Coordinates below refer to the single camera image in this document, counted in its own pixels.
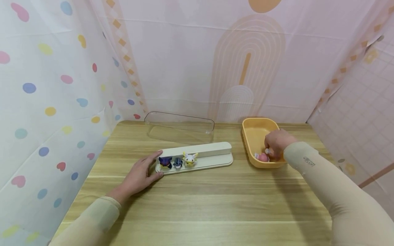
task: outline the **left hand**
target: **left hand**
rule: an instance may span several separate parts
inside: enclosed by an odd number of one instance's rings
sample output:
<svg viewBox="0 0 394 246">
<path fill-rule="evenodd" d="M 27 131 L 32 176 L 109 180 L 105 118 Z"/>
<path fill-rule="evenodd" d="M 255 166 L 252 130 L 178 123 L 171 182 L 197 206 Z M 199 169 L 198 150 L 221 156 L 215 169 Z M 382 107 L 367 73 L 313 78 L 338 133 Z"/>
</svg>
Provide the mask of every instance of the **left hand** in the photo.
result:
<svg viewBox="0 0 394 246">
<path fill-rule="evenodd" d="M 154 173 L 148 176 L 149 168 L 153 164 L 153 161 L 162 153 L 163 151 L 159 150 L 149 156 L 139 159 L 126 175 L 123 182 L 106 196 L 114 198 L 122 205 L 130 196 L 142 191 L 153 182 L 163 177 L 163 172 Z"/>
</svg>

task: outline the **white and yellow toy figure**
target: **white and yellow toy figure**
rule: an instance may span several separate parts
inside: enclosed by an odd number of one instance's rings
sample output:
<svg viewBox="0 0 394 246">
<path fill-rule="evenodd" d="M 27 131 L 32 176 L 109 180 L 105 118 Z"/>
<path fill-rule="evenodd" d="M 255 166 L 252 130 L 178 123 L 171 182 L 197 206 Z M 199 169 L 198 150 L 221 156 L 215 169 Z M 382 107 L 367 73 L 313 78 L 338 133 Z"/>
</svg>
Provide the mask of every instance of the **white and yellow toy figure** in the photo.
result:
<svg viewBox="0 0 394 246">
<path fill-rule="evenodd" d="M 183 152 L 183 159 L 185 161 L 185 166 L 194 166 L 195 162 L 197 161 L 197 155 L 198 153 L 195 153 L 194 155 L 189 155 L 186 152 Z"/>
</svg>

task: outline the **pink toy figure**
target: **pink toy figure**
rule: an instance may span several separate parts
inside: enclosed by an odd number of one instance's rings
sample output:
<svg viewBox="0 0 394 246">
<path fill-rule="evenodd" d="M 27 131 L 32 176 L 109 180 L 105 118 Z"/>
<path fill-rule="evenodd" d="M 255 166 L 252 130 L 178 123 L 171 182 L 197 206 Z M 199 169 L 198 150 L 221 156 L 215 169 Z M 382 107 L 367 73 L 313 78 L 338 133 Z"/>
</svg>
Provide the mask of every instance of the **pink toy figure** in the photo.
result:
<svg viewBox="0 0 394 246">
<path fill-rule="evenodd" d="M 255 158 L 258 159 L 259 161 L 269 162 L 269 157 L 265 153 L 261 153 L 260 155 L 255 153 Z"/>
</svg>

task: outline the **arm sleeve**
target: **arm sleeve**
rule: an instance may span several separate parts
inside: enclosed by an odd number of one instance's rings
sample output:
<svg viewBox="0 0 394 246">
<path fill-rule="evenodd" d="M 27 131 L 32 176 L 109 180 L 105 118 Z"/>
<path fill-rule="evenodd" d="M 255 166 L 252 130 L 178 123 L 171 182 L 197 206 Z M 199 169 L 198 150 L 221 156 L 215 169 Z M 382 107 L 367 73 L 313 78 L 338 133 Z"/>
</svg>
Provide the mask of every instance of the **arm sleeve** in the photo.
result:
<svg viewBox="0 0 394 246">
<path fill-rule="evenodd" d="M 394 245 L 394 222 L 384 209 L 336 166 L 305 142 L 284 150 L 331 215 L 332 245 Z"/>
<path fill-rule="evenodd" d="M 94 201 L 50 246 L 96 246 L 119 217 L 121 205 L 111 197 Z"/>
</svg>

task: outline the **orange bowl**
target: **orange bowl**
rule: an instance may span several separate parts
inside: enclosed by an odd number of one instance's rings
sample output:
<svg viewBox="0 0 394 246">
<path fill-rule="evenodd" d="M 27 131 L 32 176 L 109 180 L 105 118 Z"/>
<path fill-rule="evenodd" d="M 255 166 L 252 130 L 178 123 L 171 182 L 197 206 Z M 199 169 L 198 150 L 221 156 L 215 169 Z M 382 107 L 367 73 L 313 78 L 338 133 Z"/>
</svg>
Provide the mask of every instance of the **orange bowl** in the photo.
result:
<svg viewBox="0 0 394 246">
<path fill-rule="evenodd" d="M 283 154 L 279 161 L 264 162 L 255 158 L 255 153 L 265 150 L 264 140 L 271 131 L 279 129 L 275 121 L 268 118 L 246 118 L 242 122 L 242 136 L 249 161 L 257 168 L 278 168 L 286 164 Z"/>
</svg>

